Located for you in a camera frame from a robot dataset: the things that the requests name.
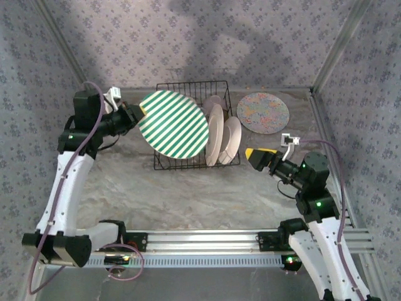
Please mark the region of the green striped plate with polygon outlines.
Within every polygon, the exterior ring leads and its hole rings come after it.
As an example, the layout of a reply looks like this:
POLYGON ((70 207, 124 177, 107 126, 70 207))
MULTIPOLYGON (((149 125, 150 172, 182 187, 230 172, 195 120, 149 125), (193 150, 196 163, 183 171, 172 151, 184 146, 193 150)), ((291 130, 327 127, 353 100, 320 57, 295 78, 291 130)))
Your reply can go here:
POLYGON ((159 154, 173 159, 190 159, 206 146, 208 122, 190 97, 158 90, 148 94, 140 107, 146 115, 138 123, 139 131, 159 154))

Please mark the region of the colourful speckled plate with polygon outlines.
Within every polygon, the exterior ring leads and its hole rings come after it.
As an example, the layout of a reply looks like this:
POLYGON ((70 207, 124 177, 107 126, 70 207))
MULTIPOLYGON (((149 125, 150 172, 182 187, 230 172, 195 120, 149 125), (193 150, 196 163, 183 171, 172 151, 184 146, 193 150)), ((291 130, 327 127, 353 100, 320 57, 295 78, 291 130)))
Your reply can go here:
POLYGON ((242 97, 236 113, 245 128, 257 134, 275 134, 289 122, 289 109, 277 96, 256 92, 242 97))

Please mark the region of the black wire dish rack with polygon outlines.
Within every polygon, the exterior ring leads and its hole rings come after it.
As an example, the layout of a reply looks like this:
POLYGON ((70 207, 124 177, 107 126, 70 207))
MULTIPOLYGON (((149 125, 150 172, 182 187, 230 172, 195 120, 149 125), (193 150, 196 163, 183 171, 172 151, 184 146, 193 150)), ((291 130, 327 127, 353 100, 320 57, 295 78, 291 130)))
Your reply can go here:
MULTIPOLYGON (((197 106, 201 109, 203 102, 212 95, 218 95, 222 98, 224 123, 230 118, 234 117, 232 114, 231 98, 229 94, 229 85, 225 80, 219 81, 204 81, 204 82, 185 82, 185 83, 159 83, 157 90, 170 90, 178 92, 194 100, 197 106)), ((220 164, 217 162, 211 167, 227 167, 238 166, 241 163, 239 150, 228 165, 220 164)), ((196 156, 190 159, 173 159, 154 152, 154 169, 155 170, 183 170, 183 169, 201 169, 210 168, 206 165, 206 146, 196 156)))

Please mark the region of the aluminium table side rail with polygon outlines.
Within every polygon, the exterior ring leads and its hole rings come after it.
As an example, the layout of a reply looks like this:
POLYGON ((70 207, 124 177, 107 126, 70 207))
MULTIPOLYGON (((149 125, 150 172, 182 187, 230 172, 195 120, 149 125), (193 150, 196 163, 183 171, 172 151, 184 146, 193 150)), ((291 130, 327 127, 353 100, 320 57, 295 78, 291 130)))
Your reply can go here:
POLYGON ((350 202, 351 199, 346 191, 343 160, 341 159, 340 151, 333 140, 331 127, 328 118, 325 115, 325 109, 323 104, 319 101, 318 95, 312 88, 310 88, 308 100, 310 101, 312 112, 317 123, 320 138, 318 144, 322 146, 328 157, 338 209, 341 213, 342 209, 345 209, 345 228, 357 228, 358 221, 353 212, 352 204, 350 202))

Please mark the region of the aluminium frame post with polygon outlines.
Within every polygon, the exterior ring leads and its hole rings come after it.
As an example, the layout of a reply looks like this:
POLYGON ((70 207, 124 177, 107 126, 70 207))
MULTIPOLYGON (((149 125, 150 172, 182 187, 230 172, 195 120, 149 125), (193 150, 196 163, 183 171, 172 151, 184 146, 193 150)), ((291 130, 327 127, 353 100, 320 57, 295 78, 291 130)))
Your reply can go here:
POLYGON ((87 77, 78 60, 76 59, 72 48, 69 46, 64 34, 62 33, 61 28, 57 24, 51 10, 45 3, 45 0, 32 0, 32 2, 35 5, 41 19, 43 20, 44 25, 47 27, 51 37, 55 41, 61 55, 65 59, 66 64, 70 68, 76 82, 79 85, 85 86, 84 82, 87 81, 87 77))
POLYGON ((325 62, 315 78, 313 86, 310 88, 312 95, 320 92, 324 87, 372 2, 373 0, 354 1, 325 62))

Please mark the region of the aluminium table rear rail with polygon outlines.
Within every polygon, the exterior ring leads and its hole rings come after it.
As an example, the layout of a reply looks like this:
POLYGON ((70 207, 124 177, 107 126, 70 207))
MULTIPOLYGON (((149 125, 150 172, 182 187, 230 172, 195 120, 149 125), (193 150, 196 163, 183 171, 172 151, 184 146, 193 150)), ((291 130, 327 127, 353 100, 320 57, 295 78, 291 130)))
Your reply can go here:
MULTIPOLYGON (((311 87, 302 87, 302 86, 288 86, 288 87, 231 87, 229 86, 230 92, 307 92, 309 93, 311 87)), ((150 93, 156 91, 156 88, 132 88, 125 87, 121 88, 122 95, 128 95, 132 93, 150 93)))

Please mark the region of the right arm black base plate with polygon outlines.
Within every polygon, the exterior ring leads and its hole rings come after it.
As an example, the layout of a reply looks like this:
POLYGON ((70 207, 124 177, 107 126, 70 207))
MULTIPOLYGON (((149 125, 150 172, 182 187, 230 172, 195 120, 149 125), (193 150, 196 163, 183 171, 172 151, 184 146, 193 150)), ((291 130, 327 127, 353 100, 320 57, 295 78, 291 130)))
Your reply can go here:
POLYGON ((288 240, 281 232, 259 232, 256 236, 259 251, 289 251, 288 240))

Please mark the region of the aluminium mounting rail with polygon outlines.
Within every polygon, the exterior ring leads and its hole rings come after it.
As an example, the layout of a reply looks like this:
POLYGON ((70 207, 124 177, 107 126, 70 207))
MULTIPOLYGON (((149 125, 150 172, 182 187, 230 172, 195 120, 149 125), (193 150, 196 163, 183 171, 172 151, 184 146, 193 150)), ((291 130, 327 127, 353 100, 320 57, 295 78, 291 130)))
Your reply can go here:
POLYGON ((293 235, 283 230, 139 230, 127 231, 148 234, 147 249, 141 253, 162 254, 236 254, 260 252, 256 236, 259 232, 281 232, 289 247, 302 246, 307 250, 318 247, 316 236, 308 231, 293 235))

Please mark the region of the aluminium frame leg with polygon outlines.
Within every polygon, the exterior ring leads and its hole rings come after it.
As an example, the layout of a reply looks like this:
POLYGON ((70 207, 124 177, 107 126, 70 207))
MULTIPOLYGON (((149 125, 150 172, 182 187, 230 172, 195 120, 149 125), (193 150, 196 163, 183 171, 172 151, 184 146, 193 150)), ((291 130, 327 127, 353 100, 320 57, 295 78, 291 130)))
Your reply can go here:
POLYGON ((376 254, 361 253, 359 254, 359 258, 370 293, 373 296, 380 298, 382 301, 392 301, 392 297, 388 291, 384 274, 380 268, 376 254))
POLYGON ((33 276, 31 277, 31 280, 28 280, 28 285, 26 289, 26 296, 24 298, 24 301, 36 301, 36 294, 30 295, 28 292, 29 285, 31 285, 31 289, 35 290, 37 289, 43 282, 44 280, 44 273, 46 271, 46 267, 41 265, 37 265, 33 276))

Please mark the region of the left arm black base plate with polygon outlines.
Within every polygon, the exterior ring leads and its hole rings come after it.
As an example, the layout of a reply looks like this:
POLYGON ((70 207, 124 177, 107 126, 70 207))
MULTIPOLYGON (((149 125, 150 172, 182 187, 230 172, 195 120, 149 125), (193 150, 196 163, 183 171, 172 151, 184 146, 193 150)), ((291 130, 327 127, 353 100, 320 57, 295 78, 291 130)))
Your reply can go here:
MULTIPOLYGON (((128 245, 139 252, 145 252, 147 249, 147 240, 148 240, 147 233, 128 232, 128 233, 118 234, 117 240, 114 241, 113 244, 128 245)), ((132 252, 131 249, 124 246, 102 246, 97 249, 97 251, 105 251, 105 250, 132 252)))

